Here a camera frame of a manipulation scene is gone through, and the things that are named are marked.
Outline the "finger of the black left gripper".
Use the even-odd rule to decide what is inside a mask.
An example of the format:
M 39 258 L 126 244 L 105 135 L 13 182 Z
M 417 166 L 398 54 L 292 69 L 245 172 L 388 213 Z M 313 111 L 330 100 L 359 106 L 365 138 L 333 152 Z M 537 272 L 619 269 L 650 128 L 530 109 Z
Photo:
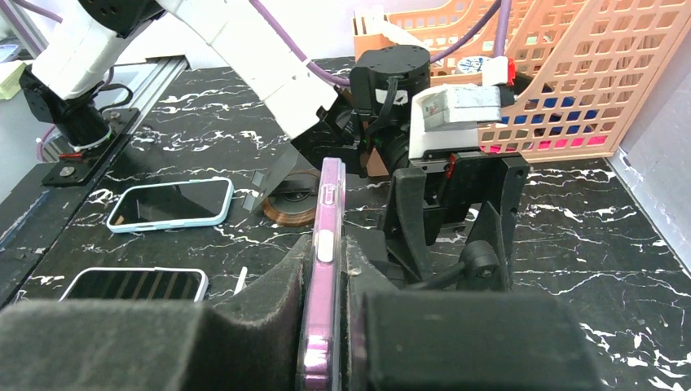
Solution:
M 482 203 L 461 251 L 463 291 L 508 292 L 513 287 L 515 215 L 503 215 L 489 201 Z
M 432 274 L 425 241 L 425 172 L 417 167 L 397 169 L 391 178 L 386 208 L 379 223 L 387 252 L 411 281 Z

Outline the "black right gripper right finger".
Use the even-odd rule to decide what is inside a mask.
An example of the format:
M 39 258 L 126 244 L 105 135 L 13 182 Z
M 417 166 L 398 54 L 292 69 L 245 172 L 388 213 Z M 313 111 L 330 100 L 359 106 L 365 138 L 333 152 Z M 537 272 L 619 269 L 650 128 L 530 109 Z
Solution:
M 345 390 L 601 390 L 573 312 L 547 294 L 403 290 L 343 248 Z

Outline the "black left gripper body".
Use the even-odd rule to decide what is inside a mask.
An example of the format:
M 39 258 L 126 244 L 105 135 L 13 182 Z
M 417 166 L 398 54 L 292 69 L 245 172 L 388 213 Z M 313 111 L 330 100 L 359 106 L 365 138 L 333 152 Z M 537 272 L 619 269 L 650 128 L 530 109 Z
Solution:
M 434 151 L 421 159 L 406 152 L 394 158 L 394 171 L 414 169 L 424 178 L 420 184 L 394 183 L 394 237 L 403 238 L 404 227 L 421 226 L 418 237 L 436 238 L 443 228 L 455 229 L 473 204 L 490 203 L 500 216 L 504 238 L 514 237 L 517 211 L 530 172 L 521 154 L 489 154 L 481 151 Z

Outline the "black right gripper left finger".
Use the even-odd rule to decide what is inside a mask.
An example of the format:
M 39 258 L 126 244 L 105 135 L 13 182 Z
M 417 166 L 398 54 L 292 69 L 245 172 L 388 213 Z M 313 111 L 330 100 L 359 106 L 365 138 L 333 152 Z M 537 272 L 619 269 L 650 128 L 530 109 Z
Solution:
M 291 390 L 311 237 L 217 306 L 25 301 L 1 313 L 4 390 Z

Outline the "phone with purple clear case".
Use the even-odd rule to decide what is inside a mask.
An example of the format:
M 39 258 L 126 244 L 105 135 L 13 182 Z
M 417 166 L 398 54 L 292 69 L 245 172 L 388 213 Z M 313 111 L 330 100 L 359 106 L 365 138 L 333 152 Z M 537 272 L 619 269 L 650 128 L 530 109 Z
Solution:
M 323 159 L 297 356 L 296 390 L 339 390 L 341 370 L 341 237 L 346 167 Z

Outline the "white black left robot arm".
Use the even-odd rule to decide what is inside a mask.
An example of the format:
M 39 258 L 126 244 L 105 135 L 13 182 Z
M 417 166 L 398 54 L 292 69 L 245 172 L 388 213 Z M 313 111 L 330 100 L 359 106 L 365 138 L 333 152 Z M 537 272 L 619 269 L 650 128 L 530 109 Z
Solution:
M 209 276 L 209 300 L 229 297 L 242 270 L 252 283 L 307 233 L 241 206 L 253 173 L 287 146 L 268 110 L 230 68 L 182 72 L 95 184 L 53 191 L 24 225 L 22 248 L 37 250 L 41 260 L 15 299 L 59 299 L 78 273 L 96 266 L 201 269 Z M 235 187 L 221 225 L 136 234 L 106 227 L 130 187 L 216 176 Z

